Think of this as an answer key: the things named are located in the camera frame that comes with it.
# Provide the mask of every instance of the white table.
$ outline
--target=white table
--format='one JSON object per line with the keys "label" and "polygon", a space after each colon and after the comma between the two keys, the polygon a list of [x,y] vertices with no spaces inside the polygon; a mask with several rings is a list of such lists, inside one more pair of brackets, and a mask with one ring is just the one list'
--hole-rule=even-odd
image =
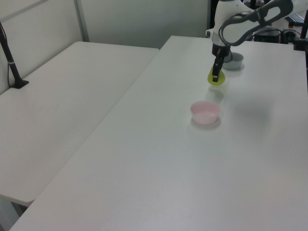
{"label": "white table", "polygon": [[[171,37],[12,231],[306,230],[305,54],[245,42],[214,88],[211,48]],[[191,121],[204,99],[211,126]]]}
{"label": "white table", "polygon": [[158,49],[77,42],[0,96],[0,197],[49,184]]}

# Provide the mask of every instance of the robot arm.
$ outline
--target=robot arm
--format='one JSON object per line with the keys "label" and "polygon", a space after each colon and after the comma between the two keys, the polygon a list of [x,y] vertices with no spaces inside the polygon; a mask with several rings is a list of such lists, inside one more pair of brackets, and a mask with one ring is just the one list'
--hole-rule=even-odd
{"label": "robot arm", "polygon": [[224,58],[230,46],[242,44],[251,33],[289,15],[308,10],[308,0],[273,0],[251,10],[240,0],[220,0],[213,29],[213,81],[218,81]]}

